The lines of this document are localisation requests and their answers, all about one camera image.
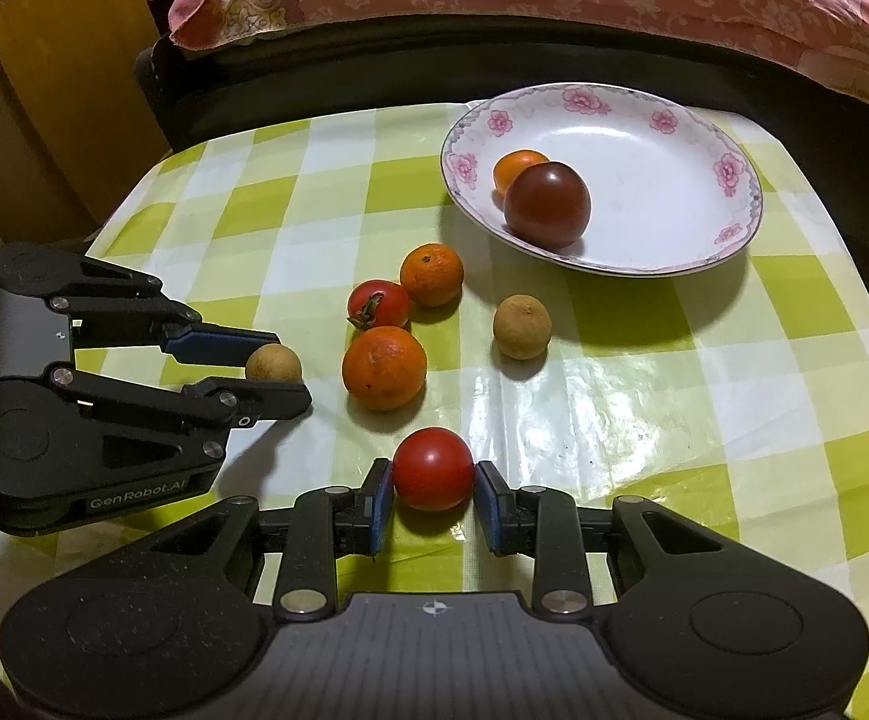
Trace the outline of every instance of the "white plate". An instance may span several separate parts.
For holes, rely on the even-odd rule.
[[[591,194],[585,234],[548,251],[515,237],[495,162],[533,148],[570,165]],[[761,184],[737,143],[676,103],[596,83],[518,89],[472,108],[441,148],[457,206],[492,235],[579,271],[687,274],[737,254],[761,223]]]

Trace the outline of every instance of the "longan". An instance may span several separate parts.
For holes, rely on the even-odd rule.
[[[552,318],[548,309],[530,295],[511,295],[495,311],[495,343],[502,354],[514,360],[531,360],[548,348]]]
[[[298,356],[281,343],[267,343],[255,349],[244,366],[244,378],[293,384],[304,380]]]

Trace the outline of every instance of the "green checkered tablecloth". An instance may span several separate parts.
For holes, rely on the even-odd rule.
[[[0,536],[0,618],[38,581],[214,498],[249,493],[278,506],[309,488],[356,485],[375,456],[438,424],[513,487],[552,485],[593,505],[655,498],[827,581],[869,624],[869,299],[783,146],[746,119],[707,112],[761,176],[764,223],[747,254],[701,274],[608,278],[534,260],[462,217],[438,153],[465,110],[280,124],[150,170],[92,254],[157,274],[207,322],[276,331],[303,361],[313,413],[234,431],[210,496],[60,535]],[[364,279],[397,278],[404,255],[431,241],[462,255],[462,302],[412,319],[430,363],[423,400],[367,413],[340,383],[347,295]],[[492,348],[494,307],[512,293],[551,312],[543,365]],[[79,353],[78,365],[169,388],[217,372],[157,348]],[[380,560],[340,562],[342,591],[527,586],[528,559],[486,555],[470,511],[399,511],[394,528]],[[599,599],[610,600],[604,562],[592,567]],[[869,665],[852,711],[869,720]]]

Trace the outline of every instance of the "wooden cabinet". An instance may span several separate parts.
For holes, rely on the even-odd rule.
[[[148,0],[0,0],[0,235],[104,223],[167,141],[133,76]]]

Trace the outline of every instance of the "red tomato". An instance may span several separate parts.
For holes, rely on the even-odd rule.
[[[348,322],[359,330],[404,327],[412,300],[400,284],[376,278],[355,287],[348,298]]]
[[[471,450],[444,428],[424,428],[394,453],[394,488],[412,509],[444,512],[460,504],[475,485]]]

